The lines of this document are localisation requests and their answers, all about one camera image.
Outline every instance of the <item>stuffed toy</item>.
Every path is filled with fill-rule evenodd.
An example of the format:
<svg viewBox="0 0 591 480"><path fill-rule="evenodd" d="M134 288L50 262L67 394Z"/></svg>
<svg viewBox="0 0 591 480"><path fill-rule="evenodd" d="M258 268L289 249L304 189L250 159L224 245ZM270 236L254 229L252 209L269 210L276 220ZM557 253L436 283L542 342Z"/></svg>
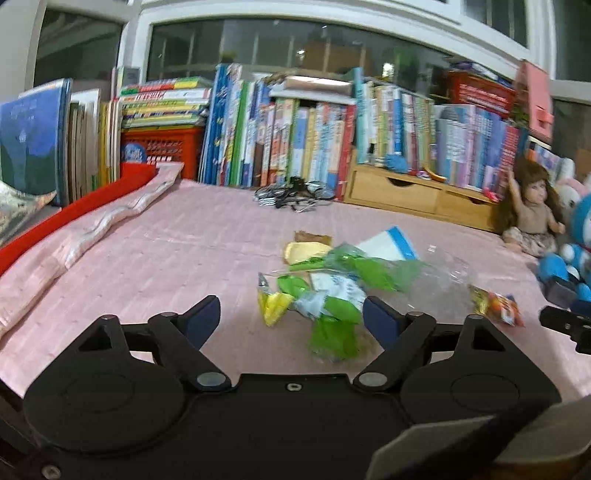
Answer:
<svg viewBox="0 0 591 480"><path fill-rule="evenodd" d="M548 171L521 157L509 171L508 195L497 208L496 228L505 246L534 257L556 252L554 234L562 234L558 194L550 185Z"/></svg>

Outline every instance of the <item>bed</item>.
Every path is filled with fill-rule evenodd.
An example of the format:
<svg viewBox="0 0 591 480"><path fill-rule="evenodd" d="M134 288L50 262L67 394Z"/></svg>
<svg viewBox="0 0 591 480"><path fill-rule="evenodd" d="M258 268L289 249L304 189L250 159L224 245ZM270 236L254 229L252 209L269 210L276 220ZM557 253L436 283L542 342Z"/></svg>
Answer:
<svg viewBox="0 0 591 480"><path fill-rule="evenodd" d="M159 176L146 188L153 189ZM37 294L27 293L30 307L22 309L22 318L0 340L0 378L17 394L24 395L33 379L100 315L116 314L122 323L145 322L159 312L184 312L208 294L220 298L222 317L202 351L233 382L242 372L354 376L380 353L377 344L341 364L315 358L307 349L309 320L289 312L274 327L264 325L256 303L257 273L284 268L282 248L296 230L331 235L334 244L356 244L393 225L416 251L435 244L467 262L479 287L512 293L526 327L499 328L550 377L564 401L591 393L591 356L575 353L567 336L538 323L546 301L534 259L506 250L495 235L340 203L305 213L261 207L251 192L189 180L169 187L143 213L117 218L100 241ZM136 202L140 194L87 214L23 255L0 278L0 314L2 308L10 310L11 302L18 303L17 290L39 275L33 266L60 238L87 234L105 212Z"/></svg>

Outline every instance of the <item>yellow wrapper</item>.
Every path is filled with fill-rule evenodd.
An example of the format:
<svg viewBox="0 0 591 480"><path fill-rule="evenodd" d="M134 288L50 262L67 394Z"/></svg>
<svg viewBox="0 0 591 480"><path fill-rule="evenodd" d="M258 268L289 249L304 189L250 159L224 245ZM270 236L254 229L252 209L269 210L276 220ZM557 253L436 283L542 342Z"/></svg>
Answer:
<svg viewBox="0 0 591 480"><path fill-rule="evenodd" d="M325 257L332 248L320 242L290 242L285 247L283 258L290 264L304 262L313 257Z"/></svg>
<svg viewBox="0 0 591 480"><path fill-rule="evenodd" d="M275 325L285 313L294 297L280 291L272 294L259 291L258 304L265 324L269 327Z"/></svg>

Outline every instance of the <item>wooden cabinet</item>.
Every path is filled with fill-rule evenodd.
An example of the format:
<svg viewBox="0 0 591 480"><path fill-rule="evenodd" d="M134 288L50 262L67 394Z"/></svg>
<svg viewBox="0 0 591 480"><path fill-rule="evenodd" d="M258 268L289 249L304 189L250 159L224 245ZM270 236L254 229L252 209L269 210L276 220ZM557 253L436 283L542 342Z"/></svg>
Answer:
<svg viewBox="0 0 591 480"><path fill-rule="evenodd" d="M350 169L345 203L493 231L494 203L484 195L368 165Z"/></svg>

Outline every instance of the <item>drawer handle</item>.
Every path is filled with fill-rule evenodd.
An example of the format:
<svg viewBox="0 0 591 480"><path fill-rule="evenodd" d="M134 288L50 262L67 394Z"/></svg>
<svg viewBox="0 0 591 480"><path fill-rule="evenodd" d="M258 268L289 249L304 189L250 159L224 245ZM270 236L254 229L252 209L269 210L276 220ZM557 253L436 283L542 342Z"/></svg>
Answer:
<svg viewBox="0 0 591 480"><path fill-rule="evenodd" d="M411 185L414 185L414 183L412 183L411 181L404 181L398 179L388 179L388 181L395 187L410 187Z"/></svg>

